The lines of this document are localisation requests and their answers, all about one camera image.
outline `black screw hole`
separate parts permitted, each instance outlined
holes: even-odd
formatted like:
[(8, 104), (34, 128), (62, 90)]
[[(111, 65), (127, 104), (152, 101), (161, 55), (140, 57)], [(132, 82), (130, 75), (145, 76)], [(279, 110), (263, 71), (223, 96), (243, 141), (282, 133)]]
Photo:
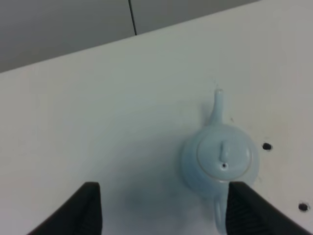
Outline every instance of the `black screw hole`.
[(306, 203), (299, 203), (298, 208), (301, 212), (307, 212), (310, 209), (310, 206)]
[(263, 147), (264, 150), (267, 150), (267, 151), (271, 151), (272, 148), (273, 148), (273, 146), (270, 145), (269, 143), (264, 143), (264, 144), (262, 145), (262, 147)]

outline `teapot body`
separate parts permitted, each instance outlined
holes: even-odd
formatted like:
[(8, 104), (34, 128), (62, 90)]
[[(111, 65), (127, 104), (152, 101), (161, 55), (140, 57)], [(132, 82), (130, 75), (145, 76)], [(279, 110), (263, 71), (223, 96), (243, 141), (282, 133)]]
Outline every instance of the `teapot body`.
[(240, 129), (223, 124), (223, 91), (215, 91), (209, 125), (185, 144), (181, 157), (185, 183), (214, 203), (215, 223), (226, 234), (228, 185), (242, 181), (252, 185), (259, 171), (259, 156), (251, 138)]
[[(231, 156), (233, 157), (232, 163), (228, 163), (228, 169), (223, 169), (223, 162), (220, 158), (208, 158), (207, 164), (212, 164), (216, 166), (216, 172), (210, 173), (206, 172), (204, 167), (201, 165), (199, 160), (199, 148), (203, 144), (203, 139), (205, 139), (209, 133), (219, 132), (220, 129), (225, 129), (233, 135), (246, 136), (244, 132), (236, 127), (222, 125), (209, 125), (202, 130), (200, 130), (194, 137), (189, 139), (184, 146), (182, 157), (181, 157), (181, 170), (184, 177), (185, 183), (189, 188), (196, 192), (203, 198), (214, 199), (220, 195), (228, 194), (228, 184), (230, 181), (242, 181), (247, 185), (252, 185), (255, 181), (258, 171), (259, 171), (259, 158), (257, 156), (257, 149), (250, 139), (247, 139), (249, 143), (252, 156), (251, 159), (245, 161), (241, 156)], [(235, 167), (240, 173), (237, 175), (229, 175), (228, 170), (231, 167)]]

